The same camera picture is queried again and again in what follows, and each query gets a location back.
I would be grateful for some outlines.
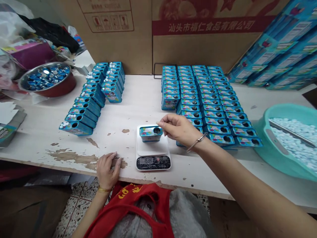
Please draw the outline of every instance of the woman's left hand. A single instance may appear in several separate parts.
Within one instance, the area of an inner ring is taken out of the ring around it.
[[[117,152],[103,155],[97,162],[97,177],[99,179],[99,185],[102,189],[111,190],[119,179],[121,158],[116,162],[114,170],[111,169],[113,158],[115,158]]]

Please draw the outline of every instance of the gray fabric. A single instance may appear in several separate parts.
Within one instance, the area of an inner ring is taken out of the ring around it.
[[[154,204],[151,199],[143,198],[135,205],[153,216]],[[190,192],[182,189],[172,191],[169,212],[175,237],[216,237],[208,212]],[[149,238],[152,237],[152,228],[143,218],[128,214],[116,225],[110,237]]]

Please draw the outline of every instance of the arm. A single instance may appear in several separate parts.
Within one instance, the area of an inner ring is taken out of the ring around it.
[[[99,179],[99,187],[93,198],[89,208],[87,209],[83,219],[73,233],[73,238],[84,237],[86,231],[90,227],[91,223],[98,216],[99,211],[105,206],[110,192],[103,191],[109,190],[114,187],[119,178],[121,158],[117,160],[114,170],[111,170],[111,162],[115,158],[117,153],[110,153],[103,155],[97,162],[97,176]]]
[[[164,135],[189,147],[202,134],[185,117],[168,114],[158,125]],[[317,221],[262,182],[225,150],[207,138],[193,148],[237,203],[271,237],[316,237]]]

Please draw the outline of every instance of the pink box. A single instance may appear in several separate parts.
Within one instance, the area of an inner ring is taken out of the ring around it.
[[[1,48],[20,67],[29,70],[57,61],[55,53],[45,40],[30,38]]]

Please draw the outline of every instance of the tiled floor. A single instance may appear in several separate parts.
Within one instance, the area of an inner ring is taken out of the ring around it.
[[[97,189],[98,179],[88,187],[87,182],[76,183],[72,186],[72,195],[70,196],[63,215],[57,225],[53,238],[71,237],[77,225],[80,223],[86,210],[88,209]],[[209,213],[209,203],[207,196],[196,195]]]

